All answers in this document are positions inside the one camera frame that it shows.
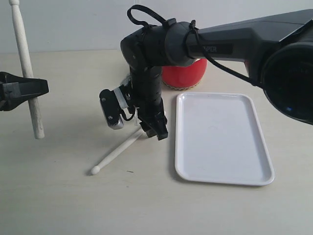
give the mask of red object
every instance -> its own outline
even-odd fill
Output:
[[[163,82],[177,89],[191,88],[200,82],[206,65],[207,60],[200,59],[188,67],[165,66],[162,68]]]

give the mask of rectangular tray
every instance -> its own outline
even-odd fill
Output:
[[[188,181],[270,184],[274,170],[252,100],[243,94],[180,94],[175,167]]]

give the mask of white wall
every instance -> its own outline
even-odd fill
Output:
[[[32,52],[119,48],[120,40],[138,28],[126,16],[127,9],[134,3],[146,5],[164,18],[176,17],[178,21],[195,19],[198,27],[313,8],[313,0],[20,0],[20,2],[29,49]],[[10,5],[8,0],[1,0],[0,53],[16,51]]]

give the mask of black clamp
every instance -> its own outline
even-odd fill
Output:
[[[23,102],[48,92],[46,80],[0,72],[0,111],[11,111]]]

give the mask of table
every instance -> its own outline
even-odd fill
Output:
[[[106,126],[99,104],[128,73],[120,51],[31,54],[46,137],[35,140],[27,102],[0,113],[0,234],[310,235],[313,126],[276,111],[263,92],[208,65],[197,92],[242,93],[254,101],[275,170],[265,187],[188,183],[174,170],[175,108],[163,87],[169,138],[144,136],[96,176],[89,170],[135,127]],[[245,73],[244,65],[224,62]],[[17,54],[0,70],[21,75]]]

